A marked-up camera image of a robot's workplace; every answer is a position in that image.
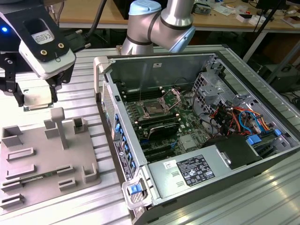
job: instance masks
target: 3d printed holder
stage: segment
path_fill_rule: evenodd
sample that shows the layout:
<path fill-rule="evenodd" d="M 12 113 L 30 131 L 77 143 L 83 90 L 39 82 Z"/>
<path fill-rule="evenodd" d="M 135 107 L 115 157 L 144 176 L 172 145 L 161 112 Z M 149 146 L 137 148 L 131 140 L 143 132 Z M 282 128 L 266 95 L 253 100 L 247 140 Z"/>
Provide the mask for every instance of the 3d printed holder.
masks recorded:
<path fill-rule="evenodd" d="M 65 119 L 63 108 L 50 110 L 45 127 L 2 130 L 0 214 L 68 194 L 100 182 L 87 122 Z"/>

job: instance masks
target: gray robot arm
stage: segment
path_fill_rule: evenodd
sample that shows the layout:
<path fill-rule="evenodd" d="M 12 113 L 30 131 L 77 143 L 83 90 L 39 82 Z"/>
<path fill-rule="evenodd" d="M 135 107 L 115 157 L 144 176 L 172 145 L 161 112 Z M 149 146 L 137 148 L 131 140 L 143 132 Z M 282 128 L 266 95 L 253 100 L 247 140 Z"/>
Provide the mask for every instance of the gray robot arm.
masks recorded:
<path fill-rule="evenodd" d="M 130 6 L 127 38 L 122 55 L 148 54 L 153 43 L 172 53 L 183 51 L 195 33 L 191 11 L 194 0 L 169 0 L 167 8 L 151 0 L 136 0 Z"/>

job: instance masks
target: white sticker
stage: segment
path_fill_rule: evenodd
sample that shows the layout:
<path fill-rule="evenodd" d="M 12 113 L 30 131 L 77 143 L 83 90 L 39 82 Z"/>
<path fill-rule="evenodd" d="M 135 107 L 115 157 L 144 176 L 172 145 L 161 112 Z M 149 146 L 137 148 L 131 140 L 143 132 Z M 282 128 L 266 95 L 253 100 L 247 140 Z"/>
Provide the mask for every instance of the white sticker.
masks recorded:
<path fill-rule="evenodd" d="M 162 63 L 154 63 L 153 68 L 159 68 L 161 67 Z"/>
<path fill-rule="evenodd" d="M 168 161 L 168 162 L 164 162 L 164 166 L 166 169 L 170 169 L 172 167 L 175 167 L 176 166 L 176 160 L 171 160 L 171 161 Z"/>
<path fill-rule="evenodd" d="M 33 39 L 39 44 L 45 44 L 54 40 L 52 33 L 49 30 L 31 35 Z"/>

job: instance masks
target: table leg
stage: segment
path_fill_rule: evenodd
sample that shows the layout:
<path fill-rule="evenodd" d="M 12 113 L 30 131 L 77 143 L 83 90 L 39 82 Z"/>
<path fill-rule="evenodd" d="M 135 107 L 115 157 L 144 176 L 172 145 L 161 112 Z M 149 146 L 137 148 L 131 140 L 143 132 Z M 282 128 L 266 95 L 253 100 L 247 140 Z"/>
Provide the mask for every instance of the table leg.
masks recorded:
<path fill-rule="evenodd" d="M 264 37 L 267 35 L 267 32 L 262 32 L 257 39 L 255 40 L 255 42 L 251 45 L 251 47 L 249 48 L 248 52 L 246 53 L 246 55 L 244 56 L 243 60 L 245 62 L 248 62 L 248 60 L 250 59 L 250 57 L 253 55 L 253 53 L 255 52 L 255 50 L 258 48 L 258 46 L 260 45 L 260 43 L 263 41 Z"/>

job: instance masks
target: green circuit board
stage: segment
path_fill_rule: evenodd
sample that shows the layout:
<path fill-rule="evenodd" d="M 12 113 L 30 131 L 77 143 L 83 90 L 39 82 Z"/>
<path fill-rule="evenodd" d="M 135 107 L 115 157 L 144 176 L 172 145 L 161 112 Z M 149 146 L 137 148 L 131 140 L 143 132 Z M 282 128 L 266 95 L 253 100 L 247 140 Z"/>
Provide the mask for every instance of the green circuit board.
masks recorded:
<path fill-rule="evenodd" d="M 146 158 L 151 162 L 156 161 L 155 156 L 159 155 L 159 152 L 148 155 L 148 153 L 153 150 L 162 149 L 162 151 L 164 151 L 168 149 L 167 151 L 169 153 L 170 151 L 173 153 L 173 155 L 169 157 L 181 155 L 201 148 L 210 138 L 210 135 L 200 123 L 199 118 L 193 113 L 190 99 L 178 92 L 175 95 L 170 91 L 163 99 L 154 98 L 138 102 L 125 102 L 125 108 L 133 125 L 140 121 L 160 118 L 164 115 L 177 115 L 179 129 L 176 134 L 168 136 L 167 138 L 149 141 L 147 137 L 147 135 L 149 135 L 147 133 L 149 129 L 135 127 L 141 148 Z"/>

